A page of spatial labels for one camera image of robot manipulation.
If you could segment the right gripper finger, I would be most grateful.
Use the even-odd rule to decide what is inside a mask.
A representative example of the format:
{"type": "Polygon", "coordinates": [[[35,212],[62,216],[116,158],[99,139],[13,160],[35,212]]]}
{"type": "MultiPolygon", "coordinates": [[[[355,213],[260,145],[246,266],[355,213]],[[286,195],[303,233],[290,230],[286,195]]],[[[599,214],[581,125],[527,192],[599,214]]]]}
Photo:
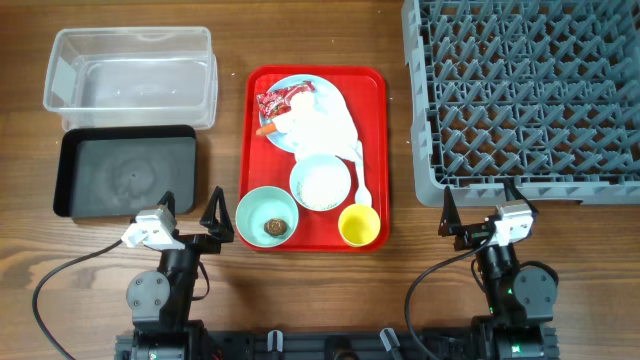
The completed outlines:
{"type": "Polygon", "coordinates": [[[519,201],[522,200],[531,210],[533,216],[538,216],[539,211],[534,204],[529,201],[515,186],[512,179],[505,179],[503,181],[503,187],[505,192],[505,199],[507,201],[519,201]]]}
{"type": "Polygon", "coordinates": [[[442,237],[457,235],[461,229],[461,220],[449,186],[444,189],[442,210],[438,234],[442,237]]]}

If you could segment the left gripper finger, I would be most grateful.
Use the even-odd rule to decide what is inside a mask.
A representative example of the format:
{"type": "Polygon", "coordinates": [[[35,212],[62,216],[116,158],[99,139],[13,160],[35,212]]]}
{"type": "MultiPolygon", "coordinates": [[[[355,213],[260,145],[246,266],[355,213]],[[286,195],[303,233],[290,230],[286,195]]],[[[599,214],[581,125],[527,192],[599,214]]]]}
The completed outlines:
{"type": "Polygon", "coordinates": [[[214,189],[199,224],[207,229],[209,235],[233,234],[233,225],[221,187],[214,189]]]}
{"type": "Polygon", "coordinates": [[[157,203],[157,206],[162,209],[166,217],[175,219],[175,198],[171,191],[167,191],[157,203]]]}

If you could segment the green bowl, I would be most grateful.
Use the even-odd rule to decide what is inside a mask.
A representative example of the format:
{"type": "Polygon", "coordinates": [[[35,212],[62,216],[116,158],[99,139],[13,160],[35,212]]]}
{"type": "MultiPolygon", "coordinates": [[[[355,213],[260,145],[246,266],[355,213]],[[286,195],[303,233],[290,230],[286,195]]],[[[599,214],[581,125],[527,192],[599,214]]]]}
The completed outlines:
{"type": "Polygon", "coordinates": [[[287,191],[263,186],[249,191],[240,200],[235,220],[240,236],[248,244],[262,249],[275,248],[293,236],[299,222],[299,210],[287,191]],[[282,219],[288,224],[284,235],[272,237],[264,231],[264,224],[272,218],[282,219]]]}

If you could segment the brown food ball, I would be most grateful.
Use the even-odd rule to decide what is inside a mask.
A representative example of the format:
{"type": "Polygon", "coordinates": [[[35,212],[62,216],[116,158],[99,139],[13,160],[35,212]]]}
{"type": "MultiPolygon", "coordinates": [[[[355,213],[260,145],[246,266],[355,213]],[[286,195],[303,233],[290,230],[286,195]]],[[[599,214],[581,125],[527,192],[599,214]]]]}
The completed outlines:
{"type": "Polygon", "coordinates": [[[264,224],[264,231],[272,237],[282,236],[287,230],[288,224],[279,218],[272,218],[264,224]]]}

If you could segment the yellow cup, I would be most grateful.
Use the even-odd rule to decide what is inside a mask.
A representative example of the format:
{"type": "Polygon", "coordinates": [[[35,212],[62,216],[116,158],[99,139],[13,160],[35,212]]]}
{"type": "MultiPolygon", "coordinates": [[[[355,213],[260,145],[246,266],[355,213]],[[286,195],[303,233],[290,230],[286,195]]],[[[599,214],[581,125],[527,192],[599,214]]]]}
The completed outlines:
{"type": "Polygon", "coordinates": [[[371,244],[379,235],[381,220],[378,213],[363,204],[347,206],[338,219],[338,230],[343,241],[351,247],[371,244]]]}

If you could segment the orange carrot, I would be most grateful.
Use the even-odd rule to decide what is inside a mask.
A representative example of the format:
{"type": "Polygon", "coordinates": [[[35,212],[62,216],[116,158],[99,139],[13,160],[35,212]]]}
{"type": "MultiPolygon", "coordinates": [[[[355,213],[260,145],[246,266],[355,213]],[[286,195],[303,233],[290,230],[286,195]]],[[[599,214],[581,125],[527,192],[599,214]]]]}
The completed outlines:
{"type": "Polygon", "coordinates": [[[275,126],[274,123],[269,123],[256,130],[256,134],[258,136],[267,136],[274,132],[277,132],[277,127],[275,126]]]}

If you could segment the light blue rice bowl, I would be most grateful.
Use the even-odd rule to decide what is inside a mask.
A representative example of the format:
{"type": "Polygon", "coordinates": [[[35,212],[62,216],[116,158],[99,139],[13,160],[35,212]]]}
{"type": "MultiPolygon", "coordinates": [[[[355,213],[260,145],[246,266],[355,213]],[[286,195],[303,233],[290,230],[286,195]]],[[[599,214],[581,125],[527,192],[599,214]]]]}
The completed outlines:
{"type": "Polygon", "coordinates": [[[304,208],[324,212],[341,205],[351,190],[346,164],[336,156],[312,155],[292,168],[289,186],[294,199],[304,208]]]}

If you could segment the red snack wrapper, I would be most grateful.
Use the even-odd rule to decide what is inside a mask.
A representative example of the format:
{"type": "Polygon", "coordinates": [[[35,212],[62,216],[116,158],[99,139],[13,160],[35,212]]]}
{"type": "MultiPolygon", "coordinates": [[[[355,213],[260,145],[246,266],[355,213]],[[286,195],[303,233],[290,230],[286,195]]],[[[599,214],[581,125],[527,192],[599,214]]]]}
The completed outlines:
{"type": "Polygon", "coordinates": [[[259,113],[265,120],[271,120],[291,110],[290,102],[298,93],[316,91],[312,81],[305,80],[294,85],[267,91],[256,96],[259,113]]]}

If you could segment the white napkin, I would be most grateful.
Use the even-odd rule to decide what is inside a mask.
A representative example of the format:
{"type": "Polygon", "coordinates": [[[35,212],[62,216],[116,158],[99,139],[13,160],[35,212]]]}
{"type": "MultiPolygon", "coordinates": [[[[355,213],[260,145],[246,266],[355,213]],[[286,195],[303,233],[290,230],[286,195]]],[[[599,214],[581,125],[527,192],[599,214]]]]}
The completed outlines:
{"type": "Polygon", "coordinates": [[[354,163],[362,161],[352,120],[316,110],[312,92],[295,94],[290,107],[288,112],[274,117],[273,123],[276,131],[295,146],[293,153],[297,161],[313,155],[332,155],[354,163]]]}

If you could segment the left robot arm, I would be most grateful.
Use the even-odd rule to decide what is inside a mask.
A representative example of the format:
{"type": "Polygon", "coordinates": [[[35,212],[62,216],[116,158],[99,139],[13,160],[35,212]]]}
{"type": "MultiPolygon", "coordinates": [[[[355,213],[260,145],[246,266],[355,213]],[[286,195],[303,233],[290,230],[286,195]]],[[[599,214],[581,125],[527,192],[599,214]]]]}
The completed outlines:
{"type": "Polygon", "coordinates": [[[156,270],[142,272],[128,285],[126,300],[132,311],[133,335],[119,338],[116,359],[221,359],[223,350],[201,320],[189,318],[199,276],[207,275],[201,257],[218,254],[234,240],[234,229],[223,189],[212,193],[200,225],[201,234],[177,229],[174,194],[166,192],[157,205],[141,210],[121,240],[129,248],[143,245],[160,252],[156,270]]]}

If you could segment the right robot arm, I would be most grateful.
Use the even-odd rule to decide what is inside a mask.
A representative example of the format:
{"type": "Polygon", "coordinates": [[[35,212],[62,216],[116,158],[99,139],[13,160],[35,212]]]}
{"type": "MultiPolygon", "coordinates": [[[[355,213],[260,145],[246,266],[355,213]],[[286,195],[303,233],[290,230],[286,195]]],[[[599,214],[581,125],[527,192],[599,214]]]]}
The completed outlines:
{"type": "Polygon", "coordinates": [[[529,238],[538,210],[509,180],[506,201],[482,223],[464,225],[450,188],[444,190],[438,233],[453,236],[454,249],[469,250],[488,316],[448,338],[451,359],[558,359],[553,320],[559,276],[539,261],[521,262],[515,244],[529,238]]]}

